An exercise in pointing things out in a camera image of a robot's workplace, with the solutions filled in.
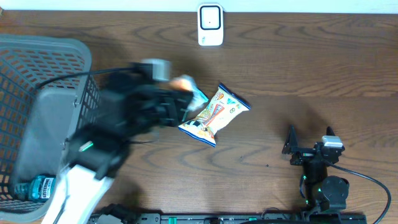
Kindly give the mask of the small orange snack packet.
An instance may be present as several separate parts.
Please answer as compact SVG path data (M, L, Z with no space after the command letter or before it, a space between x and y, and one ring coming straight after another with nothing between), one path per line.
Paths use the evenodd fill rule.
M169 81L169 85L176 90L193 91L196 88L196 83L191 76L181 75Z

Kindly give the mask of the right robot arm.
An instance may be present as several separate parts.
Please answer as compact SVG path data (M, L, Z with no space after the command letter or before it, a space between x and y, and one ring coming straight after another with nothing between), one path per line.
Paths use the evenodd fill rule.
M314 213L339 212L346 208L349 182L328 175L327 171L328 167L339 161L344 150L343 142L331 127L313 147L300 147L294 127L289 127L282 153L291 156L292 166L303 167L300 194Z

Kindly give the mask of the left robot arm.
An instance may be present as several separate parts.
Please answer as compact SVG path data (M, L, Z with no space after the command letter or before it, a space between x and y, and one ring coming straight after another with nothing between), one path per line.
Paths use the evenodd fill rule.
M67 141L66 166L43 223L86 223L130 155L135 137L178 126L193 98L186 82L160 84L138 68L105 71L95 120Z

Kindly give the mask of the light green wet wipes pack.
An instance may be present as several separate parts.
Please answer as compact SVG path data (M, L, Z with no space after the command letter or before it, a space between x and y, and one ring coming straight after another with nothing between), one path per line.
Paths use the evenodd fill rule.
M189 112L195 111L195 110L201 108L201 106L207 102L208 102L207 96L201 90L199 90L197 87L194 87L193 88L193 98L192 98L190 104L188 105L187 109L184 112L182 121L186 120L187 114Z

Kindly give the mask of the teal Listerine mouthwash bottle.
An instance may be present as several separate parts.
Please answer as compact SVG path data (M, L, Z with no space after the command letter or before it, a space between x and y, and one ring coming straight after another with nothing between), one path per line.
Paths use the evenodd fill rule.
M52 195L55 184L55 176L38 175L30 182L16 184L14 194L19 200L44 203Z

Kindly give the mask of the cream snack bag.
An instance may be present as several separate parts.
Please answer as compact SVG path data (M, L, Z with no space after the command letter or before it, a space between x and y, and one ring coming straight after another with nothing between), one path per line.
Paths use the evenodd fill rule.
M249 103L232 92L223 83L208 105L193 119L182 123L178 129L193 139L213 147L216 133L227 126L237 115L251 109Z

